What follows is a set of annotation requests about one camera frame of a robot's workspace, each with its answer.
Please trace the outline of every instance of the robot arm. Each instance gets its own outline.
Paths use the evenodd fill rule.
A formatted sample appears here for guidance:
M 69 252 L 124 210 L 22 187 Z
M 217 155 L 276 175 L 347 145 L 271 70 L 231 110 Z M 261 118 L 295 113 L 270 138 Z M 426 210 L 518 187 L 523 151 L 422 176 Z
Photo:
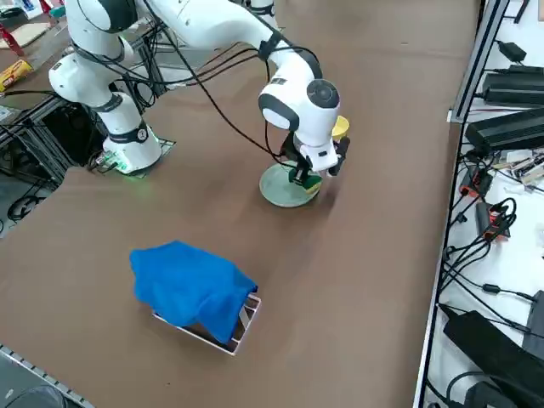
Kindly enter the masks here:
M 114 59 L 130 64 L 132 50 L 118 33 L 133 24 L 138 13 L 147 13 L 149 6 L 193 48 L 216 49 L 243 42 L 256 48 L 262 60 L 274 62 L 277 72 L 259 95 L 258 104 L 266 121 L 290 131 L 283 153 L 297 161 L 303 177 L 310 169 L 330 169 L 336 175 L 345 156 L 332 141 L 338 92 L 322 79 L 313 55 L 293 47 L 275 29 L 273 3 L 263 2 L 268 5 L 255 7 L 253 0 L 254 11 L 260 14 L 255 15 L 228 0 L 66 0 L 69 30 L 78 52 L 51 70 L 51 83 L 61 96 L 97 111 L 114 135 L 110 150 L 124 155 L 127 162 L 133 162 L 129 156 L 140 151 L 142 164 L 129 166 L 132 170 L 145 167 L 145 162 L 152 164 L 158 159 L 154 138 L 148 138 L 149 129 L 135 115 L 133 101 L 107 89 L 116 74 L 96 60 L 105 56 L 100 62 Z M 117 121 L 124 125 L 117 126 Z
M 340 98 L 334 85 L 322 79 L 312 54 L 294 47 L 266 20 L 229 1 L 147 3 L 191 47 L 248 43 L 262 60 L 274 62 L 278 69 L 258 97 L 265 120 L 292 133 L 284 144 L 290 158 L 315 172 L 333 168 L 335 173 L 338 156 L 332 129 Z

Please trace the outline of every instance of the brown mat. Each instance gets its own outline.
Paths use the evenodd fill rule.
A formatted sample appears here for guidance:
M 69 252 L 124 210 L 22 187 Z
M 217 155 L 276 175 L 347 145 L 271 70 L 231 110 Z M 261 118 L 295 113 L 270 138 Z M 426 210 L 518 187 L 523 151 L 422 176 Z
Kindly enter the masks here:
M 0 342 L 97 407 L 405 407 L 445 225 L 446 111 L 473 39 L 472 0 L 284 0 L 278 20 L 343 97 L 353 139 L 309 207 L 272 207 L 270 164 L 197 87 L 146 115 L 173 153 L 145 180 L 81 169 L 0 245 Z M 264 69 L 210 82 L 256 138 Z M 278 145 L 283 138 L 272 133 Z M 132 248 L 179 239 L 238 263 L 263 306 L 229 357 L 150 316 Z

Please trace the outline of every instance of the black power supply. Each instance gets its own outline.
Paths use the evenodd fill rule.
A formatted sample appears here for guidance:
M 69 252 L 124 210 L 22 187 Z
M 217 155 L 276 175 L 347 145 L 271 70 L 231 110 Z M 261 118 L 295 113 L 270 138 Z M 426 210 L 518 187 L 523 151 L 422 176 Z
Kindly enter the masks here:
M 544 146 L 544 108 L 472 122 L 466 136 L 484 155 L 497 150 L 536 149 Z
M 544 76 L 517 73 L 485 76 L 481 95 L 488 105 L 535 107 L 544 105 Z
M 459 186 L 459 192 L 462 196 L 485 197 L 492 181 L 493 177 L 483 168 L 470 166 Z
M 501 54 L 512 62 L 521 62 L 527 56 L 527 53 L 515 42 L 502 42 L 496 40 L 496 43 L 499 44 L 499 51 L 501 51 Z
M 467 408 L 517 408 L 516 405 L 501 390 L 480 381 L 468 389 L 465 396 L 465 407 Z
M 515 406 L 544 406 L 544 361 L 521 349 L 476 311 L 456 314 L 449 310 L 447 315 L 444 334 Z
M 492 211 L 492 205 L 487 202 L 476 204 L 476 220 L 478 222 L 478 232 L 486 240 L 492 239 L 498 234 L 497 238 L 509 238 L 510 229 L 504 228 L 506 222 L 504 217 Z

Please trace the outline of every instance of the plug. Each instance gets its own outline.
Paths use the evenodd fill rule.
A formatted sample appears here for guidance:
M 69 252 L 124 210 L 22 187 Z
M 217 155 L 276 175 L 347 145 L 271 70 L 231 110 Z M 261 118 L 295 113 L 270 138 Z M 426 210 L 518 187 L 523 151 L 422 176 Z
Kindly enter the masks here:
M 496 43 L 499 44 L 499 51 L 501 51 L 501 54 L 512 62 L 521 62 L 527 56 L 527 53 L 518 47 L 515 42 L 502 42 L 496 40 Z

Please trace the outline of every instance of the blue cloth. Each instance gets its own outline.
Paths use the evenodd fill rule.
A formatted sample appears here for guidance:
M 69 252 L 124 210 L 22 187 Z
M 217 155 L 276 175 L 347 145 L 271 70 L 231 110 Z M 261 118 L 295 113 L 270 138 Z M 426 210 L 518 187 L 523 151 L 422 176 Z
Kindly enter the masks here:
M 218 341 L 231 338 L 247 295 L 257 290 L 236 266 L 174 241 L 130 254 L 134 295 L 174 326 L 200 323 Z

